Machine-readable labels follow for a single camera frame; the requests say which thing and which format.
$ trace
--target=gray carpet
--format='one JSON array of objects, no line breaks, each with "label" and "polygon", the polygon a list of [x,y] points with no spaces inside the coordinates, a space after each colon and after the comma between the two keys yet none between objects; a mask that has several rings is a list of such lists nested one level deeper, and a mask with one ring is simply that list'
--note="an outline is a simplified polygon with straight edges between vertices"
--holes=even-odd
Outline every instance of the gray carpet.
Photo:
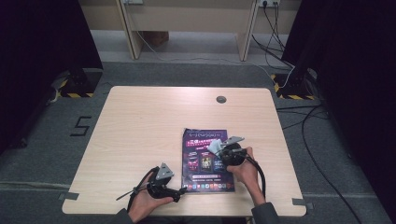
[{"label": "gray carpet", "polygon": [[[318,105],[319,100],[276,98],[270,78],[256,66],[170,63],[104,63],[105,71],[92,98],[60,98],[41,114],[28,147],[0,156],[0,223],[107,223],[112,216],[71,216],[62,212],[62,193],[73,181],[85,147],[113,86],[197,86],[268,88],[277,108]],[[310,108],[294,109],[307,113]],[[363,223],[390,223],[359,166],[348,157],[324,108],[305,124],[305,138],[318,166],[345,196]],[[282,127],[304,115],[279,112]],[[85,136],[75,129],[90,126]],[[282,223],[356,223],[345,203],[320,174],[304,147],[301,124],[284,130],[294,168],[308,204],[304,217],[282,217]]]}]

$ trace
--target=sleeve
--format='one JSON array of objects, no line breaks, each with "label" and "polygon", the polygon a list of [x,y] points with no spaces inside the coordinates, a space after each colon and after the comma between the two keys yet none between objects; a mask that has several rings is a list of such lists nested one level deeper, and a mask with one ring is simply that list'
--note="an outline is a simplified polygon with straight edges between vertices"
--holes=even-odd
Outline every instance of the sleeve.
[{"label": "sleeve", "polygon": [[134,224],[125,208],[120,210],[109,224]]},{"label": "sleeve", "polygon": [[263,203],[251,209],[254,221],[257,224],[279,223],[279,217],[271,203]]}]

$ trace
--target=yellow and black tape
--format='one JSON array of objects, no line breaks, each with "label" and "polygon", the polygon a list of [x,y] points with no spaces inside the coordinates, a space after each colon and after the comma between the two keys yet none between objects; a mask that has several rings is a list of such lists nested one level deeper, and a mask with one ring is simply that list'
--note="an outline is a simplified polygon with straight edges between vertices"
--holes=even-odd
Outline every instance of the yellow and black tape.
[{"label": "yellow and black tape", "polygon": [[84,92],[84,90],[78,90],[79,92],[69,90],[67,88],[68,78],[65,79],[61,87],[58,89],[58,97],[69,97],[69,98],[81,98],[81,97],[93,97],[93,92]]},{"label": "yellow and black tape", "polygon": [[292,99],[292,100],[314,100],[312,94],[290,94],[285,92],[283,88],[279,88],[279,84],[276,82],[276,75],[271,75],[271,79],[274,81],[274,89],[276,96],[281,99]]}]

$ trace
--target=wooden table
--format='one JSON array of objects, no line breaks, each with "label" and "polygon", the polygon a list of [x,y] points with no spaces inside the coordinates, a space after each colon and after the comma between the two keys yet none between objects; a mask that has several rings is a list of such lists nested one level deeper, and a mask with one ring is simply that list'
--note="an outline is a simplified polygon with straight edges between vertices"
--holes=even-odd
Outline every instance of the wooden table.
[{"label": "wooden table", "polygon": [[[216,98],[225,96],[220,104]],[[302,199],[290,154],[267,89],[114,87],[65,200],[66,214],[116,214],[144,174],[164,161],[175,172],[168,188],[180,189],[181,138],[185,128],[225,129],[253,147],[267,181],[267,201],[280,216],[303,216]],[[249,217],[253,202],[235,180],[235,193],[183,195],[156,209],[157,216]]]}]

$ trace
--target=person's left hand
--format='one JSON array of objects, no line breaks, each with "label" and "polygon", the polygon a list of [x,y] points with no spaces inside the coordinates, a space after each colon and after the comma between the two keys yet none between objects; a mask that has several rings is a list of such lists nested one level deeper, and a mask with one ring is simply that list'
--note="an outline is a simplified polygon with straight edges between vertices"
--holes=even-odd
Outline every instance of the person's left hand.
[{"label": "person's left hand", "polygon": [[[143,183],[147,183],[151,175],[152,173],[145,179]],[[133,223],[137,223],[138,221],[147,217],[157,207],[171,203],[172,201],[173,198],[171,197],[154,199],[151,197],[151,195],[149,195],[146,189],[143,189],[140,190],[139,193],[134,197],[134,201],[132,202],[128,215]]]}]

